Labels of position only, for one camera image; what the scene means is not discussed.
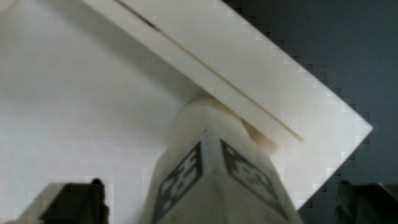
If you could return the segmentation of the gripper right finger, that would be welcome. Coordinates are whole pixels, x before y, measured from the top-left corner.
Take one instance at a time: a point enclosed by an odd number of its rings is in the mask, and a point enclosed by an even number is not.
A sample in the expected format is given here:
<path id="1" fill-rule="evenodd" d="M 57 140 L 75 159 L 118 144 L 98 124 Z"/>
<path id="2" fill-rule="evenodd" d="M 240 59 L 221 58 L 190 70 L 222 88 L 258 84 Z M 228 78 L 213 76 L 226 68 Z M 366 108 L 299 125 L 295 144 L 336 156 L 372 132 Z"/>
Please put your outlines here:
<path id="1" fill-rule="evenodd" d="M 398 224 L 398 184 L 340 182 L 336 224 Z"/>

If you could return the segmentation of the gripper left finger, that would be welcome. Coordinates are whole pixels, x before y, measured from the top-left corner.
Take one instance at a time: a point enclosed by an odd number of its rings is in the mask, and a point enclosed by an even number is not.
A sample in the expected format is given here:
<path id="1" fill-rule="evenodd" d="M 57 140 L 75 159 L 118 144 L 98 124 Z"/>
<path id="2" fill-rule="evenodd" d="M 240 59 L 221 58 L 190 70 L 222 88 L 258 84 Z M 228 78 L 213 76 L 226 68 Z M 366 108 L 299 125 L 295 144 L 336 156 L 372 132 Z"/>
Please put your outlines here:
<path id="1" fill-rule="evenodd" d="M 105 184 L 100 178 L 89 183 L 68 183 L 39 216 L 43 224 L 109 224 Z"/>

